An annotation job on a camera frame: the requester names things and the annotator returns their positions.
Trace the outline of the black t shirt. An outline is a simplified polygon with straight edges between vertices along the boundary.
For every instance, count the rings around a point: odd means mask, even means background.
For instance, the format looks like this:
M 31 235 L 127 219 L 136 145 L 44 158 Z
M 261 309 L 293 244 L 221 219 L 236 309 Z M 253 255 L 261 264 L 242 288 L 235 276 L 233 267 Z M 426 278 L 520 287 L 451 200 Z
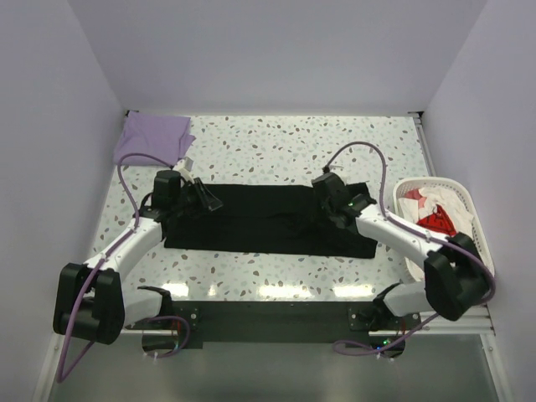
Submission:
M 377 241 L 338 228 L 303 185 L 209 184 L 223 206 L 170 220 L 164 247 L 371 260 Z

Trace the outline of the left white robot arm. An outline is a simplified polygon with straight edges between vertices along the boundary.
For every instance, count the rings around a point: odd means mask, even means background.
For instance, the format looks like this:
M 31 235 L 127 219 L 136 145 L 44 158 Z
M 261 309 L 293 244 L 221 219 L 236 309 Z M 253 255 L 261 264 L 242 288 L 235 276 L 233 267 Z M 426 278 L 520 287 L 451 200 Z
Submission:
M 122 282 L 140 260 L 167 237 L 173 219 L 197 218 L 222 207 L 199 178 L 163 170 L 136 207 L 129 225 L 103 251 L 59 275 L 53 329 L 66 337 L 111 344 L 124 327 L 147 321 L 165 328 L 173 320 L 169 291 L 141 286 L 124 293 Z

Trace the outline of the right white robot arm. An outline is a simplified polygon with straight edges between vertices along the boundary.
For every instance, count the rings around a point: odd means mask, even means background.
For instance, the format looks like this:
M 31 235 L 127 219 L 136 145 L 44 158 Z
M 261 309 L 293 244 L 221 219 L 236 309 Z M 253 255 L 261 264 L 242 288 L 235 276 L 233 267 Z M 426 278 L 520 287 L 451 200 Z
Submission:
M 393 328 L 403 316 L 419 312 L 435 312 L 454 322 L 494 296 L 493 273 L 468 235 L 450 237 L 390 214 L 366 194 L 352 196 L 333 172 L 314 179 L 312 188 L 335 228 L 376 240 L 424 271 L 422 281 L 394 284 L 375 297 L 373 318 L 379 327 Z

